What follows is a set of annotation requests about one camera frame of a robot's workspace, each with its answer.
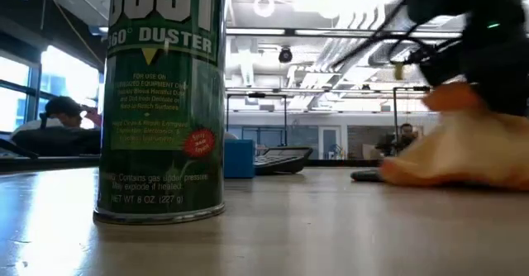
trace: net weight text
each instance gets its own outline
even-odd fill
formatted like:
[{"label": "net weight text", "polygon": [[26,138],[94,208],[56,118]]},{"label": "net weight text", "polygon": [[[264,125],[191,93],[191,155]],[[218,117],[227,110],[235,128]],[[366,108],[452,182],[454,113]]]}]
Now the net weight text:
[{"label": "net weight text", "polygon": [[141,196],[141,195],[112,195],[112,202],[125,204],[181,204],[183,197],[176,197],[174,195],[165,196]]}]

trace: blue box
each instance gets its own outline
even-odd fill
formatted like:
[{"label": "blue box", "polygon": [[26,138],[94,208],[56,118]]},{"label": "blue box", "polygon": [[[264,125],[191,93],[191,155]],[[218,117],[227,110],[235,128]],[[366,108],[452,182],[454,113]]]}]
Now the blue box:
[{"label": "blue box", "polygon": [[224,178],[255,177],[253,140],[224,140]]}]

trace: compressed air duster can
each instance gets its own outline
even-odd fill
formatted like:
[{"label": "compressed air duster can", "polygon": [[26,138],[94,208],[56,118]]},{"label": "compressed air duster can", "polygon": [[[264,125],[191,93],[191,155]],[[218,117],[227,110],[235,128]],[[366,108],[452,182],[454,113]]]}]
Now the compressed air duster can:
[{"label": "compressed air duster can", "polygon": [[225,0],[112,0],[100,221],[223,211]]}]

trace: ceiling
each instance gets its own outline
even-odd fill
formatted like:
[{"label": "ceiling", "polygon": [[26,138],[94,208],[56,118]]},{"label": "ceiling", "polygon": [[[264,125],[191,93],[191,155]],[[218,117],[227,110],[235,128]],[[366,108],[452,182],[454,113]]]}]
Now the ceiling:
[{"label": "ceiling", "polygon": [[[90,26],[105,26],[107,23],[110,0],[57,1]],[[393,69],[388,66],[386,58],[391,43],[381,43],[370,48],[334,72],[330,65],[362,39],[328,35],[271,36],[256,30],[339,29],[344,30],[345,35],[347,31],[373,31],[382,24],[398,0],[227,1],[230,36],[226,48],[225,79],[230,93],[280,91],[288,95],[287,108],[292,112],[380,111],[381,106],[393,103],[393,94],[389,91],[393,87],[424,84],[420,72],[413,67],[406,68],[403,81],[395,80]],[[405,12],[401,12],[389,29],[405,31],[412,24]],[[460,31],[463,25],[463,17],[438,17],[421,26],[419,31],[426,36],[431,32]],[[279,62],[279,52],[283,47],[288,47],[292,52],[293,59],[289,63]],[[411,44],[401,44],[396,57],[405,55],[411,49]],[[422,93],[405,92],[398,93],[398,98],[417,99],[421,95]],[[284,100],[281,99],[232,100],[234,102],[231,102],[231,108],[238,110],[284,108]],[[415,107],[411,111],[426,110],[416,102],[413,102]]]}]

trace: door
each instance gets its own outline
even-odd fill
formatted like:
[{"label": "door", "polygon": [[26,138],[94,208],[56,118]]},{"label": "door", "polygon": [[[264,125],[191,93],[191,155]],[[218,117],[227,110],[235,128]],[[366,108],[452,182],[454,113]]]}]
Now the door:
[{"label": "door", "polygon": [[320,159],[340,159],[340,127],[339,126],[320,126],[319,130],[319,150]]}]

